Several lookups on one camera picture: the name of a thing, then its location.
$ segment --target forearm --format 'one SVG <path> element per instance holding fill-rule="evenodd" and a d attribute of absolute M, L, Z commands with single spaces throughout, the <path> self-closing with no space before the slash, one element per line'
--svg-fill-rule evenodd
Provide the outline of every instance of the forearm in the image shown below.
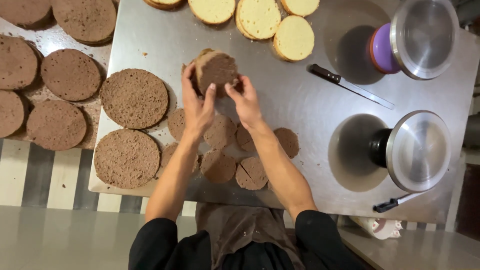
<path fill-rule="evenodd" d="M 170 158 L 148 200 L 145 211 L 146 222 L 155 218 L 177 220 L 183 206 L 199 142 L 196 136 L 184 133 L 177 150 Z"/>
<path fill-rule="evenodd" d="M 317 210 L 307 180 L 293 165 L 265 122 L 250 131 L 273 190 L 295 222 L 304 210 Z"/>

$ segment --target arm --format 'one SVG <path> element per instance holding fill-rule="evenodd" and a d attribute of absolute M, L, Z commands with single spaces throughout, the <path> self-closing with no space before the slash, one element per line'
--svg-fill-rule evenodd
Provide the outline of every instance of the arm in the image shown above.
<path fill-rule="evenodd" d="M 273 131 L 262 118 L 255 88 L 246 76 L 241 76 L 243 94 L 225 85 L 235 101 L 242 125 L 250 132 L 273 190 L 292 217 L 293 222 L 304 210 L 317 210 L 307 180 L 288 158 Z"/>
<path fill-rule="evenodd" d="M 185 111 L 185 130 L 168 165 L 148 200 L 145 221 L 167 218 L 176 221 L 183 206 L 188 180 L 202 136 L 213 122 L 215 85 L 210 85 L 205 101 L 198 99 L 190 81 L 195 64 L 182 75 L 182 100 Z"/>

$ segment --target black knife handle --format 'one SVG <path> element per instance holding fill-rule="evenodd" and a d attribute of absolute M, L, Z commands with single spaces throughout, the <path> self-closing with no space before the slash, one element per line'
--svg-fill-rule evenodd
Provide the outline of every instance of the black knife handle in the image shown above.
<path fill-rule="evenodd" d="M 381 204 L 377 204 L 373 206 L 373 211 L 377 213 L 383 213 L 387 212 L 388 210 L 397 207 L 398 206 L 398 201 L 397 199 L 390 199 L 388 202 L 384 202 Z"/>
<path fill-rule="evenodd" d="M 313 64 L 308 68 L 308 71 L 310 71 L 312 74 L 319 76 L 322 79 L 325 79 L 329 82 L 332 82 L 334 84 L 340 83 L 340 79 L 342 78 L 340 75 L 337 75 L 333 72 L 330 72 L 329 70 L 317 65 Z"/>

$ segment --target black shirt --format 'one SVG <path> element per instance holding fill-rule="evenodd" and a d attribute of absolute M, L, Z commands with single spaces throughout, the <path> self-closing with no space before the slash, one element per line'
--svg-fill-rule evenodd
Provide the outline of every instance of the black shirt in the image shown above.
<path fill-rule="evenodd" d="M 296 246 L 307 270 L 363 269 L 343 245 L 335 223 L 325 213 L 306 210 L 295 224 Z M 207 231 L 177 241 L 177 225 L 165 218 L 147 222 L 130 249 L 130 270 L 210 270 L 210 237 Z M 250 242 L 226 255 L 225 270 L 293 270 L 287 253 L 273 243 Z"/>

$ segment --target knife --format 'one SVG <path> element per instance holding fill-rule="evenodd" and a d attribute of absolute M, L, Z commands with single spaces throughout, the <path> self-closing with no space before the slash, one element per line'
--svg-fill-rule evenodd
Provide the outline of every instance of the knife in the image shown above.
<path fill-rule="evenodd" d="M 402 203 L 404 203 L 404 202 L 406 202 L 410 199 L 415 198 L 418 195 L 422 195 L 425 192 L 426 191 L 420 192 L 420 193 L 412 193 L 412 194 L 407 194 L 407 195 L 405 195 L 403 197 L 400 197 L 400 198 L 397 198 L 397 199 L 390 199 L 387 202 L 374 205 L 373 206 L 373 211 L 375 211 L 377 213 L 387 212 L 388 210 L 390 210 L 392 208 L 395 208 L 395 207 L 399 206 L 400 204 L 402 204 Z"/>
<path fill-rule="evenodd" d="M 385 108 L 388 108 L 388 109 L 391 109 L 393 110 L 395 108 L 395 105 L 386 101 L 385 99 L 379 97 L 379 96 L 376 96 L 372 93 L 370 93 L 369 91 L 363 89 L 363 88 L 360 88 L 356 85 L 354 85 L 353 83 L 350 83 L 348 82 L 347 80 L 345 80 L 344 78 L 342 78 L 342 76 L 340 75 L 337 75 L 337 74 L 334 74 L 333 72 L 330 72 L 328 71 L 327 69 L 317 65 L 317 64 L 313 64 L 311 65 L 309 68 L 308 68 L 308 71 L 314 75 L 317 75 L 319 76 L 320 78 L 324 79 L 324 80 L 327 80 L 331 83 L 334 83 L 336 85 L 340 85 L 341 87 L 345 88 L 346 90 L 350 90 L 352 91 L 353 93 L 357 94 L 357 95 L 360 95 L 364 98 L 367 98 L 377 104 L 380 104 L 382 106 L 384 106 Z"/>

